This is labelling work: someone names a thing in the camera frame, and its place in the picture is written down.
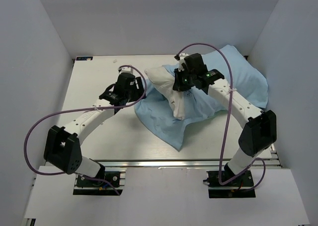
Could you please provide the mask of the white pillow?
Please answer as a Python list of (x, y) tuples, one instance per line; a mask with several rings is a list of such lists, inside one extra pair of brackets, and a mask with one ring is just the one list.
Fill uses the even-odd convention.
[(184, 120), (185, 102), (183, 92), (173, 90), (174, 77), (163, 66), (146, 69), (145, 74), (154, 88), (168, 100), (174, 118)]

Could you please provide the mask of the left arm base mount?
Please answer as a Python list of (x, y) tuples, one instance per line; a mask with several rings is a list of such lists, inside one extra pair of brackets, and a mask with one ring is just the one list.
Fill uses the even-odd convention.
[(73, 195), (77, 196), (120, 196), (125, 185), (126, 171), (108, 168), (103, 180), (91, 180), (77, 175)]

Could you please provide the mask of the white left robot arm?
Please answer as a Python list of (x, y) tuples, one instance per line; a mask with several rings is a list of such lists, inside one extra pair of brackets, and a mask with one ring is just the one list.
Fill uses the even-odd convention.
[(117, 81), (110, 85), (96, 100), (92, 109), (85, 110), (72, 122), (52, 126), (48, 132), (44, 159), (66, 174), (81, 174), (95, 186), (105, 180), (105, 167), (84, 157), (81, 145), (105, 120), (113, 117), (128, 103), (145, 98), (144, 78), (129, 72), (121, 72)]

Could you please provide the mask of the blue green satin pillowcase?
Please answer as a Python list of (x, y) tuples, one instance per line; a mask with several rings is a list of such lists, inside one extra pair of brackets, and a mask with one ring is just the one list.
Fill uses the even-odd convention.
[[(224, 57), (216, 51), (202, 56), (207, 69), (217, 69), (226, 79), (232, 76), (233, 87), (251, 104), (265, 109), (268, 103), (266, 78), (234, 46), (226, 45), (221, 52)], [(178, 120), (173, 116), (168, 100), (149, 81), (146, 95), (134, 106), (137, 117), (154, 135), (178, 151), (187, 125), (210, 119), (224, 110), (220, 102), (194, 87), (184, 92), (185, 119)]]

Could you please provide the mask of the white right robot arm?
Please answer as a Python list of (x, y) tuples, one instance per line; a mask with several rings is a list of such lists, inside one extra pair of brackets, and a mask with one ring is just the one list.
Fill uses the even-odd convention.
[(196, 87), (202, 90), (226, 107), (228, 116), (233, 116), (242, 128), (239, 148), (233, 158), (221, 167), (219, 174), (221, 185), (235, 186), (255, 159), (277, 140), (276, 115), (250, 103), (231, 86), (233, 81), (226, 80), (218, 70), (208, 70), (200, 54), (184, 59), (175, 56), (175, 59), (179, 61), (179, 67), (174, 70), (173, 89), (183, 91)]

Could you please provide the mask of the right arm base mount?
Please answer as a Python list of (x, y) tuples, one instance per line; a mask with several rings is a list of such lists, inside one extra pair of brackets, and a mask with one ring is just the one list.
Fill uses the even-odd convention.
[(210, 199), (256, 197), (255, 190), (250, 190), (254, 186), (254, 181), (249, 170), (226, 185), (219, 183), (218, 173), (218, 171), (207, 171), (207, 178), (203, 180), (203, 184), (208, 187)]

